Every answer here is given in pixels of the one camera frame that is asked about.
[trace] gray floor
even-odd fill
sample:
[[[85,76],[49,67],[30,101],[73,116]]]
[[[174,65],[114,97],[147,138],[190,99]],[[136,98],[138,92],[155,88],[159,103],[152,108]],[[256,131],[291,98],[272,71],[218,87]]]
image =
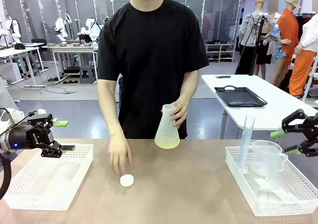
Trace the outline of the gray floor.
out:
[[[70,121],[66,128],[52,128],[55,138],[109,138],[97,101],[21,101],[18,107],[24,112],[43,108],[60,120]],[[222,106],[216,99],[192,99],[188,107],[188,139],[217,139],[221,116]],[[238,131],[229,117],[225,139],[236,139],[237,135],[240,139],[241,131]],[[267,131],[254,131],[252,138],[271,140]],[[283,147],[299,144],[303,140],[301,134],[288,134],[283,139]],[[307,158],[297,154],[291,155],[290,160],[318,187],[318,157]]]
[[[200,70],[201,75],[205,74],[218,74],[218,75],[226,75],[226,74],[234,74],[236,67],[238,65],[238,58],[236,55],[236,59],[234,62],[221,62],[221,63],[210,63],[209,66]],[[49,68],[48,71],[44,72],[40,76],[36,76],[35,80],[37,84],[43,84],[42,80],[45,81],[50,76],[56,75],[56,69],[53,63],[45,63],[45,66]],[[266,65],[266,80],[269,81],[271,75],[273,74],[275,64]],[[49,85],[53,83],[44,83],[49,86],[45,89],[39,88],[24,88],[24,85],[31,84],[31,80],[27,79],[22,82],[17,83],[16,85],[11,85],[8,88],[8,91],[11,97],[14,100],[34,100],[34,101],[46,101],[46,100],[97,100],[97,89],[95,84],[58,84],[55,87],[51,87]],[[63,88],[66,91],[75,91],[72,94],[61,94],[63,92]],[[214,95],[205,84],[205,82],[200,79],[197,91],[195,92],[193,98],[214,98]]]

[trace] black tray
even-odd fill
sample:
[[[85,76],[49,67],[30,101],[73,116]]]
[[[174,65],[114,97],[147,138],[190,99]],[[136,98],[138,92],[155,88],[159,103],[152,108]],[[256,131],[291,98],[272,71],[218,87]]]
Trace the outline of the black tray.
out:
[[[263,107],[267,104],[262,98],[256,95],[247,87],[215,87],[218,96],[229,107]]]

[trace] white plastic basket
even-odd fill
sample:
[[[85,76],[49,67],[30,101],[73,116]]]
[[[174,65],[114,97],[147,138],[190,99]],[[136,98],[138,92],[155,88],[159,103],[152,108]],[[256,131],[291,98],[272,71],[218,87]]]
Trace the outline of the white plastic basket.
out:
[[[61,158],[41,157],[41,151],[12,179],[4,200],[11,209],[66,211],[90,164],[93,145],[75,145]]]
[[[246,201],[256,217],[273,217],[312,214],[318,207],[318,189],[288,160],[284,165],[283,176],[297,201],[261,202],[237,166],[239,147],[226,147],[226,163],[241,189]],[[252,159],[252,148],[248,150],[247,160]]]

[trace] man's left hand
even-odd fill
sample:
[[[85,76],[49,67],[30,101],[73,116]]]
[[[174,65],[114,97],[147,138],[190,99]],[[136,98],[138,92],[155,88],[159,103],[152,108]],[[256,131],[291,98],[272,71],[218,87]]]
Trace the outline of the man's left hand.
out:
[[[179,129],[182,122],[184,122],[185,118],[188,114],[188,102],[182,101],[181,99],[176,100],[175,102],[171,103],[171,105],[175,106],[175,110],[170,114],[171,120],[175,121],[174,127]]]

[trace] plastic flask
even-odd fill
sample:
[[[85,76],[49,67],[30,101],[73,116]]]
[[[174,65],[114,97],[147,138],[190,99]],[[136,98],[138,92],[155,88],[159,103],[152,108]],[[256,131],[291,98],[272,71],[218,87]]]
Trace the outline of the plastic flask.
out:
[[[247,114],[245,117],[242,141],[240,144],[239,154],[238,154],[238,167],[243,174],[248,173],[246,162],[247,162],[248,149],[250,146],[250,139],[253,133],[254,122],[255,122],[255,116]]]
[[[167,104],[162,106],[162,118],[155,136],[155,143],[162,149],[173,149],[180,143],[178,129],[173,127],[170,113],[174,111],[175,106]]]

